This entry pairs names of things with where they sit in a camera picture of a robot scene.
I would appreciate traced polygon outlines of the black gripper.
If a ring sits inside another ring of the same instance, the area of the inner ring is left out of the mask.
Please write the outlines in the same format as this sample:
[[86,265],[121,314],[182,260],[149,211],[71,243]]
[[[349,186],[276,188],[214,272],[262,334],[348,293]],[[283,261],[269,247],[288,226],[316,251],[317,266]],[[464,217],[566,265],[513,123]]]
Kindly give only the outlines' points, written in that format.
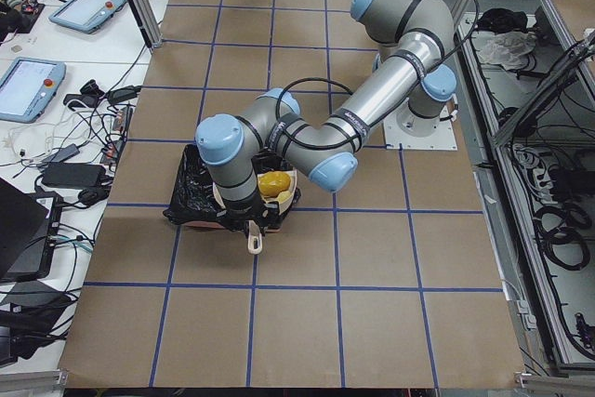
[[232,232],[249,233],[249,223],[253,222],[261,233],[275,227],[279,220],[279,204],[277,202],[260,202],[247,209],[226,209],[222,215],[222,226]]

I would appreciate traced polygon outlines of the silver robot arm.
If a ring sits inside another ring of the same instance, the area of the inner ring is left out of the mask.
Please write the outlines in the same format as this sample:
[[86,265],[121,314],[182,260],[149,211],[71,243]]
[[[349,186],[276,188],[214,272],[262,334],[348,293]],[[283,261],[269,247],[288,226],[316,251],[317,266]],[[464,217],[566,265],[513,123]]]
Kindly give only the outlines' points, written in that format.
[[309,181],[337,192],[353,176],[355,154],[399,106],[415,118],[437,120],[456,89],[444,62],[455,24],[444,0],[352,0],[350,15],[368,36],[390,49],[376,70],[318,127],[302,117],[290,93],[274,88],[238,115],[207,117],[195,132],[202,161],[223,203],[222,226],[266,230],[278,208],[264,202],[254,157],[269,150]]

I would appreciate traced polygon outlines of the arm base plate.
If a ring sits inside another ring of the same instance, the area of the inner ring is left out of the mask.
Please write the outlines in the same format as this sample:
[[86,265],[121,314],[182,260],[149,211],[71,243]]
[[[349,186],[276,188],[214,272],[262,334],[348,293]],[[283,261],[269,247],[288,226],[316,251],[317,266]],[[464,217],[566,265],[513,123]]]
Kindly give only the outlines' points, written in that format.
[[393,150],[454,152],[457,143],[449,116],[446,107],[430,119],[419,118],[404,107],[384,119],[385,144]]

